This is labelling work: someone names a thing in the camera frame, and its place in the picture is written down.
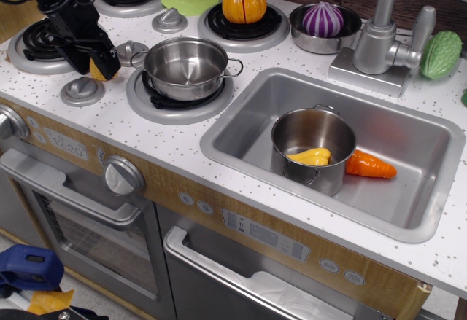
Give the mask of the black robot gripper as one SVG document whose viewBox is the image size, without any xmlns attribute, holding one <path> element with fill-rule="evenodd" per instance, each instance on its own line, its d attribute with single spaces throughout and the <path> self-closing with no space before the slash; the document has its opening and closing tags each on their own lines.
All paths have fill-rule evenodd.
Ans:
<svg viewBox="0 0 467 320">
<path fill-rule="evenodd" d="M 92 0 L 34 1 L 53 27 L 58 52 L 75 71 L 87 74 L 91 59 L 106 79 L 120 70 L 117 50 L 99 26 L 99 13 Z"/>
</svg>

